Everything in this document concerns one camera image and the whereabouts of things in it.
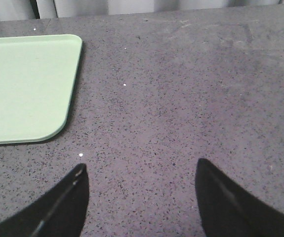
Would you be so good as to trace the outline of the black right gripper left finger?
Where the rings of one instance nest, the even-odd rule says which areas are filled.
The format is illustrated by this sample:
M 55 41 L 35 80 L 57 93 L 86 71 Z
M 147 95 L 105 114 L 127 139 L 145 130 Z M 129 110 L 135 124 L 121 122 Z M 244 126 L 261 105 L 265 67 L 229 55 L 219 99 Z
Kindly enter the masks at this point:
M 88 201 L 88 174 L 80 163 L 42 197 L 1 222 L 0 237 L 78 237 Z

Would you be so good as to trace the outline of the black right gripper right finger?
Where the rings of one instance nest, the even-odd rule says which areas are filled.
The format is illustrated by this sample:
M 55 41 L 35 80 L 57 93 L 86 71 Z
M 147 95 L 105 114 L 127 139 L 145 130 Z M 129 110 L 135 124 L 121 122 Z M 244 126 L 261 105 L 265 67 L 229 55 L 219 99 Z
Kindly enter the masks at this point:
M 284 214 L 251 195 L 211 161 L 197 163 L 195 190 L 208 237 L 284 237 Z

